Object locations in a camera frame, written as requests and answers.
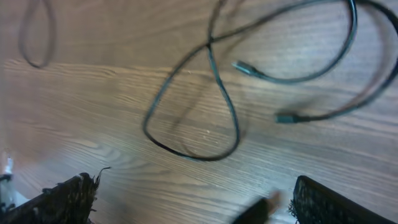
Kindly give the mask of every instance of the cable end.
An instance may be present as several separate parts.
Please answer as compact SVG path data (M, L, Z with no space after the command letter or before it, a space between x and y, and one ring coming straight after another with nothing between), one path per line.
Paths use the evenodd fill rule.
M253 66L249 65L248 63L237 61L232 63L232 66L236 68L238 71L243 72L248 75L254 75L257 73L257 69Z
M299 116L297 114L277 114L275 120L276 123L280 124L296 124L309 121L307 117Z

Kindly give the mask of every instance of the black cable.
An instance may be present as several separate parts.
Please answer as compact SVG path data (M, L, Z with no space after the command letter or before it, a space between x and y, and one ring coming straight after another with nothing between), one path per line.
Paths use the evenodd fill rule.
M43 62L40 64L36 64L32 62L29 58L29 56L26 53L26 47L25 47L25 42L26 42L26 34L29 28L29 24L32 22L32 18L34 15L34 12L37 10L37 7L39 6L39 2L43 1L44 3L44 8L49 20L49 43L47 46L46 53L44 55ZM55 40L56 40L56 22L55 22L55 15L52 10L52 6L50 3L50 0L29 0L24 18L22 19L21 22L21 27L19 28L19 36L18 36L18 48L19 52L23 56L23 58L26 60L26 62L35 68L44 68L46 67L49 62L51 61L51 58L54 55L55 51Z
M185 56L180 63L178 63L175 68L169 73L169 76L165 79L163 85L161 86L158 94L156 94L145 118L144 118L144 122L142 124L142 128L144 131L144 134L156 145L158 145L159 147L177 155L177 156L181 156L187 159L193 159L196 161L219 161L222 160L226 157L228 157L230 154L232 154L239 142L240 142L240 130L239 130L239 124L238 124L238 117L236 115L233 103L231 101L231 99L228 96L228 93L223 85L223 82L221 81L220 75L218 73L218 69L216 66L216 62L214 59L214 55L213 55L213 50L211 48L211 45L215 42L219 42L221 40L225 40L229 37L241 34L243 32L247 32L249 30L253 30L257 27L259 27L260 25L270 21L271 19L273 19L274 17L281 15L285 12L289 12L291 10L296 10L296 9L300 9L303 7L307 7L307 6L311 6L313 4L318 4L318 3L324 3L324 2L336 2L336 1L340 1L340 0L309 0L309 1L304 1L304 2L299 2L296 4L292 4L289 5L287 7L284 7L282 9L279 9L278 11L264 16L258 20L256 20L255 22L252 22L250 24L247 24L245 26L242 26L240 28L237 28L233 31L221 34L220 36L217 37L213 37L213 28L214 28L214 24L216 21L216 18L218 17L219 13L220 13L220 9L221 7L224 5L224 3L226 2L226 0L220 0L218 2L218 4L216 5L213 14L211 15L210 21L209 21L209 29L208 29L208 40L205 44L199 45L198 47L194 48L189 54L187 54L187 56ZM283 84L287 84L287 83L298 83L298 82L303 82L303 81L309 81L312 80L314 78L317 78L321 75L324 75L326 72L329 72L335 65L337 65L337 63L346 55L347 51L349 50L349 48L351 47L352 43L353 43L353 39L355 37L356 34L356 29L357 29L357 12L356 12L356 1L362 4L368 4L374 8L376 8L377 10L383 12L387 18L392 22L392 24L394 25L394 28L396 29L396 32L398 34L398 18L395 16L395 14L390 11L389 9L387 9L386 7L384 7L383 5L374 2L372 0L345 0L346 2L348 2L349 8L350 8L350 12L351 12L351 26L350 26L350 32L349 35L342 47L342 49L340 50L339 54L337 55L337 57L335 57L335 59L332 61L332 63L330 63L328 66L326 66L324 69L322 69L319 72L315 72L313 74L310 74L306 77L302 77L302 78L293 78L293 79L279 79L279 78L273 78L270 77L268 75L265 75L259 71L257 71L253 66L248 65L246 63L243 62L238 62L236 64L234 64L235 67L237 67L240 71L248 74L248 75L252 75L258 78L262 78L265 80L268 80L270 82L275 82L275 83L283 83ZM230 149L228 149L226 152L222 153L221 155L218 156L211 156L211 157L199 157L199 156L190 156L181 152L178 152L160 142L158 142L156 139L154 139L148 132L147 127L149 124L149 120L152 117L152 115L154 114L154 111L157 107L157 105L159 104L159 101L162 97L162 95L164 94L165 90L167 89L167 87L170 85L170 82L173 80L173 77L180 71L180 69L187 63L189 62L193 56L195 56L197 53L199 53L199 51L203 50L204 48L208 49L208 57L209 57L209 62L210 62L210 67L213 71L213 74L215 76L215 80L220 88L221 93L224 96L224 99L227 102L229 111L231 113L232 119L233 119L233 123L234 123L234 128L235 128L235 141L232 145L232 147L230 147ZM389 75L389 77L386 79L386 81L370 96L368 96L365 100L363 100L360 103L356 103L355 105L352 105L350 107L347 107L343 110L338 110L338 111L334 111L332 113L326 114L326 115L322 115L322 116L297 116L295 114L291 115L278 115L277 117L277 121L280 123L298 123L298 122L306 122L306 121L318 121L318 120L323 120L323 119L330 119L330 118L334 118L336 116L341 116L343 114L349 113L355 109L358 109L360 107L363 107L367 104L369 104L370 102L372 102L373 100L375 100L393 81L393 79L395 79L395 77L398 74L398 60L397 63L393 69L393 71L391 72L391 74Z

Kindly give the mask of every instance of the cord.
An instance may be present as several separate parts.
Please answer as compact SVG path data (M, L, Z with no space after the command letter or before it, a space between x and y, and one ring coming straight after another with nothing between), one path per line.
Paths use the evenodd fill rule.
M275 18L276 16L279 16L285 12L289 12L292 10L296 10L296 9L300 9L303 7L307 7L307 6L311 6L313 4L318 4L318 3L324 3L324 2L336 2L339 0L309 0L309 1L304 1L304 2L299 2L296 4L292 4L289 5L287 7L283 7L282 9L277 10L276 12L264 16L250 24L247 24L245 26L242 26L240 28L237 28L233 31L221 34L220 36L217 37L213 37L213 28L215 25L215 21L218 18L219 14L220 14L220 10L222 8L222 6L225 4L226 0L220 0L218 1L215 9L213 10L213 13L210 17L210 21L209 21L209 26L208 26L208 38L207 38L207 42L205 44L199 45L198 47L195 47L189 54L187 54L187 56L185 56L180 63L178 63L174 69L169 73L169 76L165 79L163 85L161 86L159 92L156 94L145 118L144 118L144 122L142 124L142 129L144 134L157 146L177 155L180 157L184 157L187 159L192 159L195 161L219 161L222 160L226 157L228 157L229 155L231 155L236 148L239 145L240 142L240 130L239 130L239 123L238 123L238 117L236 115L235 112L235 108L233 106L233 103L228 95L228 92L226 91L223 82L220 78L220 75L218 73L218 68L215 62L215 58L213 55L213 49L211 47L212 44L214 44L215 42L219 42L221 40L225 40L229 37L241 34L243 32L247 32L249 30L253 30L257 27L259 27L260 25L270 21L271 19ZM291 84L291 83L298 83L298 82L304 82L304 81L309 81L309 80L313 80L314 78L318 78L324 74L326 74L327 72L329 72L335 65L337 65L337 63L346 55L346 53L348 52L349 48L351 47L354 37L356 35L356 29L357 29L357 12L356 12L356 2L359 2L361 4L367 4L372 6L373 8L377 9L378 11L384 13L386 15L386 17L390 20L390 22L392 23L392 25L394 26L397 34L398 34L398 18L396 17L396 15L389 10L388 8L384 7L382 4L379 4L378 2L374 2L372 0L346 0L346 2L349 5L349 9L351 12L351 26L350 26L350 32L349 35L342 47L342 49L340 50L339 54L335 57L335 59L328 65L326 66L324 69L320 70L319 72L315 72L313 74L310 74L306 77L302 77L302 78L293 78L293 79L280 79L280 78L274 78L271 76L268 76L258 70L256 70L253 66L246 64L244 62L237 62L234 63L233 65L240 70L241 72L250 75L250 76L254 76L254 77L258 77L270 82L274 82L274 83L281 83L281 84ZM189 62L193 56L195 56L197 53L199 53L199 51L203 50L207 48L208 49L208 58L209 58L209 62L210 62L210 67L213 71L213 74L215 76L215 80L220 88L220 91L225 99L225 101L227 102L227 106L229 108L229 111L231 113L231 117L233 120L233 124L234 124L234 129L235 129L235 140L233 145L224 153L218 155L218 156L211 156L211 157L200 157L200 156L190 156L181 152L178 152L164 144L162 144L161 142L158 142L156 139L154 139L152 137L152 135L150 135L150 133L147 130L148 124L149 124L149 120L152 117L152 115L154 114L154 111L157 107L157 105L160 102L160 99L162 97L162 95L164 94L164 92L166 91L166 89L168 88L168 86L170 85L171 81L173 80L173 77L180 71L180 69L187 63ZM356 110L358 108L364 107L368 104L370 104L372 101L374 101L378 96L380 96L381 93L383 93L383 91L391 85L392 81L395 79L395 77L398 74L398 59L397 59L397 63L395 64L391 74L387 77L387 79L381 84L381 86L371 95L369 95L366 99L364 99L363 101L356 103L354 105L351 105L347 108L344 108L342 110L336 110L333 111L331 113L325 114L325 115L321 115L321 116L299 116L296 114L278 114L277 115L277 122L279 123L300 123L300 122L309 122L309 121L320 121L320 120L324 120L324 119L331 119L331 118L335 118L337 116L341 116L344 115L346 113L349 113L353 110Z
M47 46L46 53L44 55L43 62L40 64L36 64L36 63L32 62L30 60L29 56L26 54L25 42L26 42L26 33L28 30L28 26L31 23L34 12L36 11L37 7L39 6L39 1L43 1L45 11L46 11L47 17L49 19L49 43ZM19 52L21 53L22 57L25 59L25 61L30 66L32 66L34 68L46 67L54 55L55 39L56 39L55 15L53 13L50 0L30 0L28 3L28 7L26 9L26 12L25 12L25 16L22 19L21 27L19 29L19 36L18 36L18 48L19 48Z

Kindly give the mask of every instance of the wood grain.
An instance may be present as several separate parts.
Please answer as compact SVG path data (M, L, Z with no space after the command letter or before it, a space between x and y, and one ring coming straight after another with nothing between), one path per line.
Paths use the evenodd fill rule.
M398 55L385 18L359 8L350 53L326 76L300 85L262 82L233 70L243 59L280 77L325 65L348 28L343 3L290 12L257 32L215 45L222 79L238 111L244 138L231 157L200 163L153 145L141 123L172 67L206 37L214 0L52 1L57 51L37 70L17 51L25 1L1 4L1 142L16 157L17 188L27 197L79 172L103 174L96 223L227 223L272 189L287 199L298 175L398 222L397 84L347 116L317 123L275 124L281 110L321 114L366 94ZM231 0L217 33L293 0ZM382 1L398 12L397 1ZM30 28L29 55L45 48L40 8ZM203 52L176 77L150 123L173 147L217 154L232 141L231 118ZM294 223L286 207L274 223Z

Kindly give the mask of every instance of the wooden floor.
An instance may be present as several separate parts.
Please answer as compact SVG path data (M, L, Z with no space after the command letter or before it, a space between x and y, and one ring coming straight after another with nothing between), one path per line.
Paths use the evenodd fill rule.
M278 77L320 69L348 30L342 2L278 17L257 32L215 45L221 76L238 111L243 140L220 162L193 162L152 144L142 119L167 73L205 41L215 0L52 0L57 49L45 69L23 61L17 34L28 1L0 3L2 149L16 160L16 187L34 197L80 172L103 173L95 223L228 223L272 189L292 197L307 175L398 222L398 83L372 105L330 121L283 125L283 110L322 114L369 92L398 56L386 18L359 7L350 53L326 76L291 86L245 77L242 59ZM217 33L294 0L230 0ZM398 1L382 1L398 13ZM42 58L47 19L41 5L27 40ZM150 131L177 149L217 154L233 141L229 111L206 53L167 90ZM287 206L274 223L294 223Z

